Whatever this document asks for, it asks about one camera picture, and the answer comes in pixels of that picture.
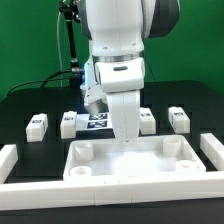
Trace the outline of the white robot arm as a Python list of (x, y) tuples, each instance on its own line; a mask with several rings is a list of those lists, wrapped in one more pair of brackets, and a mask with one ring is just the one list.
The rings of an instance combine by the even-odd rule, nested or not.
[(120, 140), (139, 135), (146, 38), (167, 35), (177, 24), (179, 0), (80, 0), (78, 9), (90, 56), (85, 65), (85, 106), (107, 104)]

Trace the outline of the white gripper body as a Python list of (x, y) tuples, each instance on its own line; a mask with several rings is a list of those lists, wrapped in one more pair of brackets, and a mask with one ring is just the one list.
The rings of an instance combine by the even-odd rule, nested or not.
[(136, 139), (140, 125), (140, 90), (144, 88), (144, 60), (97, 62), (95, 71), (102, 92), (106, 94), (115, 137)]

